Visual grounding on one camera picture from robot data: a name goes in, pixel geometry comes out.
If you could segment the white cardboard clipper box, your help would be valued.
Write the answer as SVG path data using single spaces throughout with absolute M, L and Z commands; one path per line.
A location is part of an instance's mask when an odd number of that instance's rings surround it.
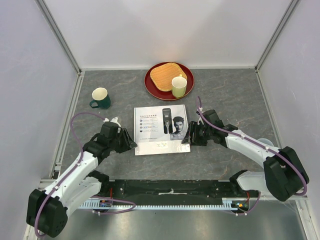
M 134 149 L 136 156 L 189 153 L 182 143 L 188 130 L 186 107 L 183 104 L 136 107 L 134 109 Z

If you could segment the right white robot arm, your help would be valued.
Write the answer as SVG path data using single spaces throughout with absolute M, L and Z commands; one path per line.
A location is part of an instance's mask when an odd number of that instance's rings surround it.
M 241 153 L 263 168 L 262 172 L 242 170 L 234 175 L 229 191 L 235 197 L 246 191 L 269 192 L 281 202 L 293 195 L 307 192 L 309 177 L 294 149 L 278 148 L 254 139 L 236 126 L 223 124 L 215 110 L 199 114 L 198 121 L 191 121 L 182 144 L 206 146 L 213 141 L 227 149 Z

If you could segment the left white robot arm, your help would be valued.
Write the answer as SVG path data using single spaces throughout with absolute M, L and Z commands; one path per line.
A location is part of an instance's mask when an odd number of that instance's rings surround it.
M 80 148 L 67 170 L 43 190 L 34 189 L 28 197 L 26 223 L 38 238 L 58 236 L 68 218 L 89 198 L 106 196 L 108 176 L 96 171 L 111 152 L 124 153 L 137 147 L 118 118 L 105 119 L 101 130 Z

